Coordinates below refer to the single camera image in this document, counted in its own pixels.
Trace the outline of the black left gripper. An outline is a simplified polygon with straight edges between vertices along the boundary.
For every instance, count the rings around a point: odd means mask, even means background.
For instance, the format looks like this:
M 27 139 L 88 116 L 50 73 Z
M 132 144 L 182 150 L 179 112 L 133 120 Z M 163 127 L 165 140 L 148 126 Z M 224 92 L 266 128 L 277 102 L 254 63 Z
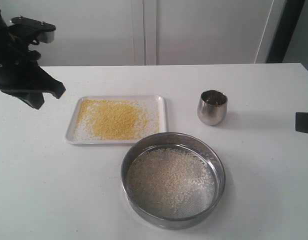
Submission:
M 30 46 L 43 42 L 36 37 L 41 32 L 56 31 L 56 26 L 24 16 L 16 16 L 6 25 L 0 19 L 0 90 L 19 93 L 18 98 L 33 109 L 45 103 L 43 93 L 60 99 L 66 91 L 64 84 L 43 70 L 38 61 L 41 53 Z

